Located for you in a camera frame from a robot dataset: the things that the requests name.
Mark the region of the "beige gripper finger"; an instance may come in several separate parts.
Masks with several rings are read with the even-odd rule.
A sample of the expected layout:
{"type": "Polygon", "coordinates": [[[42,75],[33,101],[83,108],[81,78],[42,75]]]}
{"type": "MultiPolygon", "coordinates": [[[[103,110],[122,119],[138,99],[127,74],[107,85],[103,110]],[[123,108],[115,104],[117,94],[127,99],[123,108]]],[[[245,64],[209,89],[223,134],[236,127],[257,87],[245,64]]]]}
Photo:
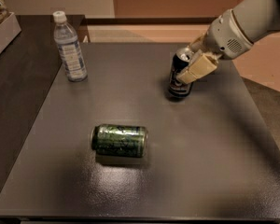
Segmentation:
{"type": "Polygon", "coordinates": [[[218,56],[216,54],[199,50],[194,53],[189,65],[176,76],[176,79],[183,84],[190,84],[209,75],[217,69],[217,66],[218,56]]]}
{"type": "Polygon", "coordinates": [[[193,40],[190,44],[189,44],[189,48],[196,53],[197,51],[201,50],[202,52],[206,51],[205,45],[203,44],[204,42],[204,37],[205,34],[202,34],[200,36],[198,36],[195,40],[193,40]]]}

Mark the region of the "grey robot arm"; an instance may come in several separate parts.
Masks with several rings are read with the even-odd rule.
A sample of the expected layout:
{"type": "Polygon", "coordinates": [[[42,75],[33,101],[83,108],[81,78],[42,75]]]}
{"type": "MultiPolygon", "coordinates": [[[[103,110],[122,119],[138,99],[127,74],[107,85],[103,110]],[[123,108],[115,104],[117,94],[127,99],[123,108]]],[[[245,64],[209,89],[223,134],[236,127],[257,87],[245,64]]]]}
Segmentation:
{"type": "Polygon", "coordinates": [[[276,32],[280,32],[280,0],[243,0],[189,44],[193,56],[176,79],[190,84],[205,77],[217,69],[220,60],[233,60],[276,32]]]}

